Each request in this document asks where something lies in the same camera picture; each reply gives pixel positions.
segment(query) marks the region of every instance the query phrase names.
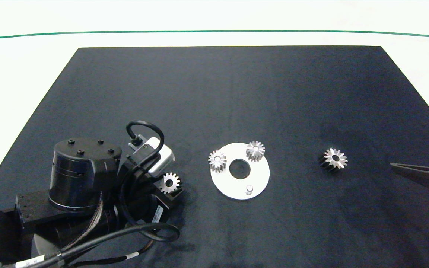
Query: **white disc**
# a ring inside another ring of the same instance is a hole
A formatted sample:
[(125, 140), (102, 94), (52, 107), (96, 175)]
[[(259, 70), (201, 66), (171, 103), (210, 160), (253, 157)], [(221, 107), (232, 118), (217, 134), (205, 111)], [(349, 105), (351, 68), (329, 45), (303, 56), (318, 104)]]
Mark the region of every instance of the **white disc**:
[[(259, 195), (269, 182), (269, 164), (263, 156), (259, 161), (251, 161), (246, 156), (248, 144), (233, 143), (223, 146), (220, 151), (226, 156), (226, 168), (221, 172), (211, 170), (211, 179), (224, 195), (237, 199), (247, 200)], [(231, 163), (237, 159), (246, 161), (251, 168), (249, 175), (237, 179), (229, 171)]]

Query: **gear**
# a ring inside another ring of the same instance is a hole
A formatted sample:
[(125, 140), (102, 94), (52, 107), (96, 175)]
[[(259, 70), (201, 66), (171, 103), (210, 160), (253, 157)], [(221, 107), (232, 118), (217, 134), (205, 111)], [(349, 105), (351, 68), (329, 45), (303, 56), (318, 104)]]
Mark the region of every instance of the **gear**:
[(208, 157), (208, 161), (213, 171), (221, 172), (226, 168), (226, 156), (220, 151), (213, 151)]
[(180, 179), (175, 173), (166, 173), (163, 175), (163, 178), (155, 182), (155, 186), (157, 186), (162, 193), (169, 194), (178, 189), (180, 186)]
[(320, 166), (327, 171), (338, 171), (347, 166), (347, 157), (340, 150), (329, 148), (319, 159)]
[(264, 145), (258, 141), (252, 141), (248, 144), (246, 149), (246, 157), (251, 161), (259, 161), (264, 156)]

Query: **black cylinder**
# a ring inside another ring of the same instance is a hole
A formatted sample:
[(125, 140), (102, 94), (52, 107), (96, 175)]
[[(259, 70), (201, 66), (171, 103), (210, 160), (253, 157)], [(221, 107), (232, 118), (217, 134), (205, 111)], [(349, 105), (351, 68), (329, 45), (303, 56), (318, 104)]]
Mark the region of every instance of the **black cylinder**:
[(97, 206), (100, 192), (115, 186), (121, 148), (99, 139), (71, 138), (54, 147), (49, 201), (65, 211)]

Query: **silver gear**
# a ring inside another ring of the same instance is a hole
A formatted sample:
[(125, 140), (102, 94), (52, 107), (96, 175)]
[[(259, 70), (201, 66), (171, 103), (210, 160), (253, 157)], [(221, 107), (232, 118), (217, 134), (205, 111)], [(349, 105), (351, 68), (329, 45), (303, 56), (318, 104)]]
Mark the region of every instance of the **silver gear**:
[(347, 166), (347, 157), (340, 150), (329, 148), (319, 160), (320, 166), (327, 171), (337, 171)]
[[(168, 181), (172, 181), (171, 186), (166, 185)], [(178, 187), (180, 186), (180, 179), (175, 173), (166, 173), (165, 175), (163, 175), (163, 178), (161, 178), (161, 180), (155, 183), (155, 186), (157, 186), (162, 193), (169, 194), (178, 189)]]
[(208, 161), (213, 171), (221, 172), (226, 168), (226, 156), (220, 151), (213, 151), (208, 157)]
[(246, 157), (251, 161), (259, 161), (264, 156), (266, 149), (258, 141), (252, 141), (248, 144), (246, 149)]

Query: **center hole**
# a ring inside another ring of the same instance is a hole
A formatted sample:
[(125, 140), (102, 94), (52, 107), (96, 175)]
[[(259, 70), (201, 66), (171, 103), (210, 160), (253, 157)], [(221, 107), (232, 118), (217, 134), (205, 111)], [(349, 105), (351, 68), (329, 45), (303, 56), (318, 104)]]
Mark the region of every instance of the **center hole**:
[(236, 159), (229, 165), (229, 171), (234, 178), (242, 180), (251, 173), (251, 167), (243, 159)]

